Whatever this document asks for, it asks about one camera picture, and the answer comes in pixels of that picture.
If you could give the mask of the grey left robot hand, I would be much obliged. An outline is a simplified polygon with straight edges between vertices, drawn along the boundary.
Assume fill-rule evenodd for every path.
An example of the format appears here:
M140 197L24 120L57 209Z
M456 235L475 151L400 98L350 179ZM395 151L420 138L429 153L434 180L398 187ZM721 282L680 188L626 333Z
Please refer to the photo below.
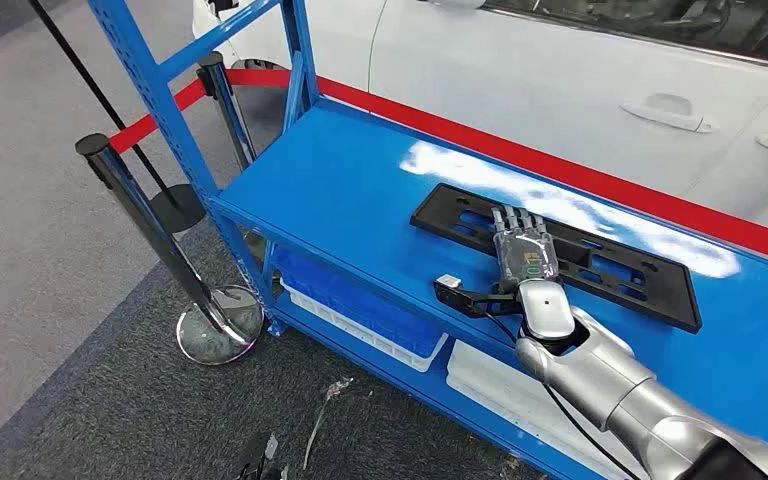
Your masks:
M491 213L500 272L498 292L511 293L526 280L557 281L559 262L544 219L508 204L493 207Z

